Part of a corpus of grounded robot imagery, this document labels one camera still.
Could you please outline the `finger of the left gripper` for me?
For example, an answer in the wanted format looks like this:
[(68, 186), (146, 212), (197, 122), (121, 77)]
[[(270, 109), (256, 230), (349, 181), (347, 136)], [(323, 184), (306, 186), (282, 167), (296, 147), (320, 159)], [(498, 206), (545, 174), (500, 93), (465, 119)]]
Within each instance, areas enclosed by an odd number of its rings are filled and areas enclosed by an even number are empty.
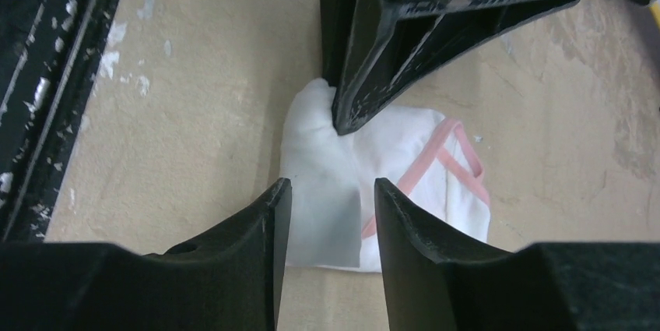
[(448, 0), (320, 0), (322, 76), (341, 136), (416, 81), (487, 41), (580, 0), (448, 7)]

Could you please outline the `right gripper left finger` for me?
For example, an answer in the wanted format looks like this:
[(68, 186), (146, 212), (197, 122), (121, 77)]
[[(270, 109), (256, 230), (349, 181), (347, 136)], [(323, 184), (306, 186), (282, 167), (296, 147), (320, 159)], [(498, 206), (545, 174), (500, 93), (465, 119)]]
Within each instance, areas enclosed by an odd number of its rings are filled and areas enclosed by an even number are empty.
[(3, 330), (274, 330), (292, 186), (161, 255), (110, 243), (1, 246)]

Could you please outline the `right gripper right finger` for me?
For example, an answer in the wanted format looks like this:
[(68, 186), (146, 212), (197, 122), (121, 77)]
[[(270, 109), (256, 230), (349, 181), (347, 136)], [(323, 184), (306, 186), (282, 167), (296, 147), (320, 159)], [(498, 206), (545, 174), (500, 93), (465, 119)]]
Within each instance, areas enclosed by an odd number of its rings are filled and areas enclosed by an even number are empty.
[(541, 242), (507, 252), (374, 184), (392, 330), (657, 330), (659, 246)]

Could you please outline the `white underwear pink trim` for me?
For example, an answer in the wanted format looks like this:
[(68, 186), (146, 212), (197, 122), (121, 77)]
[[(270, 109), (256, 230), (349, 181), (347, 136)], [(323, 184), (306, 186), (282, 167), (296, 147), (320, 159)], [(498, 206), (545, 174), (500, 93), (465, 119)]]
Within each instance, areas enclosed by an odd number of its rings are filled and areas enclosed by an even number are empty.
[(283, 126), (280, 174), (293, 188), (289, 266), (380, 272), (379, 178), (436, 218), (486, 241), (490, 196), (460, 121), (428, 108), (390, 105), (341, 136), (332, 123), (334, 96), (325, 80), (312, 80), (293, 99)]

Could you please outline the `white whiteboard yellow frame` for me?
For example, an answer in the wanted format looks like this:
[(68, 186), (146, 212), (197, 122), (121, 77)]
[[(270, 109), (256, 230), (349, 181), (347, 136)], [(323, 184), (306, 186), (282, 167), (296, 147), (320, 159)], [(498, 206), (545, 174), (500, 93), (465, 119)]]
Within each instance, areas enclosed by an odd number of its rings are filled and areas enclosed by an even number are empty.
[(659, 1), (654, 1), (652, 2), (649, 6), (649, 11), (652, 15), (652, 18), (655, 21), (655, 24), (657, 28), (660, 27), (660, 2)]

